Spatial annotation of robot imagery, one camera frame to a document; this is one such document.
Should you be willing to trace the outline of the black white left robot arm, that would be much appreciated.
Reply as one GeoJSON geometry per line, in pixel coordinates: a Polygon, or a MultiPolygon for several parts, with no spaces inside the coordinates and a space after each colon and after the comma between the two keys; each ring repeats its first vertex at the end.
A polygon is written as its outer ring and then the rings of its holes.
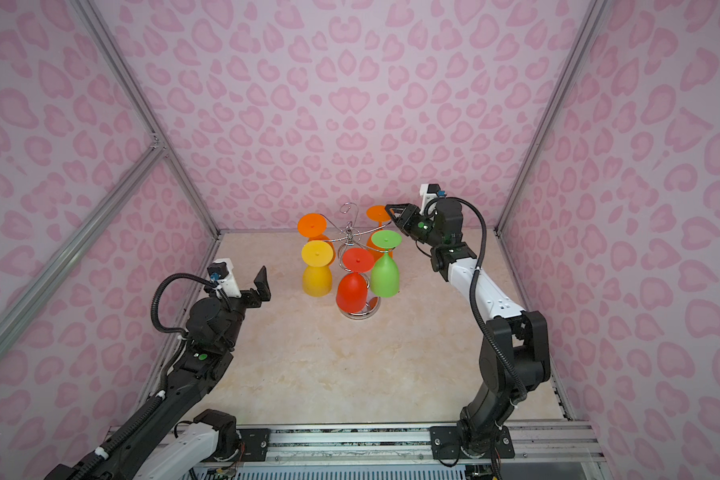
{"type": "Polygon", "coordinates": [[[162,367],[157,390],[126,422],[101,445],[73,466],[59,464],[51,479],[134,479],[139,473],[151,476],[167,466],[171,475],[185,472],[206,458],[242,458],[241,438],[236,419],[212,411],[200,416],[204,451],[187,452],[183,458],[168,459],[155,450],[180,424],[182,417],[199,403],[222,379],[233,360],[240,330],[248,310],[272,298],[268,272],[261,268],[251,289],[241,290],[233,281],[232,269],[223,261],[212,263],[209,277],[175,273],[157,287],[150,306],[150,320],[160,333],[180,338],[174,354],[162,367]],[[177,280],[202,285],[206,295],[190,308],[182,327],[168,327],[159,316],[160,301],[177,280]]]}

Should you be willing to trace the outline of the green plastic wine glass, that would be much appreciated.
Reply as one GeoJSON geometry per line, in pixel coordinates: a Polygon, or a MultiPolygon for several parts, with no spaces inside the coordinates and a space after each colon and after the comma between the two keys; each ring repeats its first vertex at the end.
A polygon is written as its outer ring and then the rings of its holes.
{"type": "Polygon", "coordinates": [[[371,291],[377,297],[393,297],[400,290],[400,272],[391,252],[402,243],[402,237],[395,231],[380,230],[373,234],[372,241],[383,253],[371,270],[371,291]]]}

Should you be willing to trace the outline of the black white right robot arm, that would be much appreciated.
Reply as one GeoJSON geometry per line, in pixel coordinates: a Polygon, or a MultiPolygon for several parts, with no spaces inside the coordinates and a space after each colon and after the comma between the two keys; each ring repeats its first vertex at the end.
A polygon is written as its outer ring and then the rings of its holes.
{"type": "Polygon", "coordinates": [[[548,324],[506,295],[485,272],[488,227],[479,209],[458,197],[437,197],[422,208],[388,204],[398,230],[430,247],[432,270],[467,300],[482,334],[482,384],[456,424],[457,457],[488,457],[496,464],[511,445],[505,426],[528,395],[551,376],[548,324]]]}

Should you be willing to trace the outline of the red plastic wine glass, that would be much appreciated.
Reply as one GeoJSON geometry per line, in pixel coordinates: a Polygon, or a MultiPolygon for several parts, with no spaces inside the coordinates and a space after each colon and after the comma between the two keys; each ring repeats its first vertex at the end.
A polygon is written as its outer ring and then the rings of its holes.
{"type": "Polygon", "coordinates": [[[348,273],[338,285],[336,304],[345,313],[357,314],[366,306],[368,284],[364,274],[373,268],[374,258],[367,250],[353,247],[344,252],[341,260],[348,273]]]}

